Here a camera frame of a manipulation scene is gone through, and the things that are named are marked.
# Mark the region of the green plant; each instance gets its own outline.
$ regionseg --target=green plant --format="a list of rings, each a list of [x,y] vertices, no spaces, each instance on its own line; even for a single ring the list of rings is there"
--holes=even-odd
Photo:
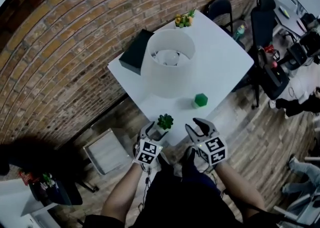
[[[170,129],[173,124],[174,119],[168,114],[165,114],[164,116],[160,115],[160,117],[158,118],[157,125],[163,130]]]
[[[187,14],[177,14],[175,16],[175,26],[176,27],[190,27],[192,25],[193,19],[195,17],[195,9],[191,10],[190,12],[188,12]]]

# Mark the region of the forearm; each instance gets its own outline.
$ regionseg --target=forearm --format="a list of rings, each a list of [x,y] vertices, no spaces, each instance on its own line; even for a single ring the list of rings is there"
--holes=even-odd
[[[225,185],[228,194],[235,200],[235,204],[240,209],[244,219],[249,218],[257,211],[243,208],[239,204],[241,201],[265,210],[264,199],[258,190],[239,175],[227,162],[219,163],[215,171]]]
[[[114,217],[123,223],[136,194],[142,168],[134,163],[105,201],[101,215]]]

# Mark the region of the tabletop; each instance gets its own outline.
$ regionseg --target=tabletop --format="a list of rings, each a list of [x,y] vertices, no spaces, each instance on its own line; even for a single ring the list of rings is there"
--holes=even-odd
[[[171,22],[156,32],[174,28],[175,24]],[[150,93],[141,76],[121,66],[121,55],[108,65],[114,77],[150,121],[157,120],[165,113],[173,117],[173,126],[166,135],[166,140],[173,146],[187,136],[185,124],[196,128],[192,119],[207,118],[254,63],[237,42],[199,11],[195,12],[192,26],[183,32],[194,41],[197,59],[193,82],[181,97],[165,99]],[[194,109],[192,101],[199,93],[208,97],[208,103],[205,107]]]
[[[289,9],[284,4],[280,3],[278,0],[274,0],[274,1],[276,4],[274,13],[275,13],[277,22],[280,23],[281,26],[289,30],[291,33],[301,37],[305,32],[300,28],[300,26],[297,23],[298,20],[301,21],[299,16],[293,10]],[[289,19],[283,15],[282,11],[279,9],[280,6],[286,9],[287,13],[290,16]]]

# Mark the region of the lampshade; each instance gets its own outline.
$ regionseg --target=lampshade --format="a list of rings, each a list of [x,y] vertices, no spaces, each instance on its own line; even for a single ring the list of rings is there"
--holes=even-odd
[[[147,88],[163,98],[184,94],[193,78],[196,47],[180,29],[162,30],[148,41],[141,67]]]

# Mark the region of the person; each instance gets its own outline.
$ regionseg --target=person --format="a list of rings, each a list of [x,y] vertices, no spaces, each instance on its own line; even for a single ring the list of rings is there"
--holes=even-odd
[[[220,162],[215,171],[241,211],[243,224],[237,221],[216,184],[195,167],[195,154],[195,148],[190,147],[181,159],[182,178],[174,176],[174,168],[163,153],[158,156],[161,171],[155,175],[132,227],[277,227],[264,212],[264,200],[257,189],[227,162]],[[101,215],[88,215],[84,228],[124,227],[142,172],[139,164],[132,164],[108,196]]]
[[[320,188],[320,168],[310,163],[299,162],[292,155],[288,162],[288,168],[294,173],[303,173],[308,176],[308,181],[304,183],[287,183],[282,187],[283,194],[302,192],[303,194],[313,194]]]
[[[318,113],[320,112],[320,91],[319,88],[316,88],[313,94],[302,104],[298,100],[287,101],[285,99],[270,101],[269,104],[272,109],[285,109],[285,114],[288,117],[298,115],[302,111]]]

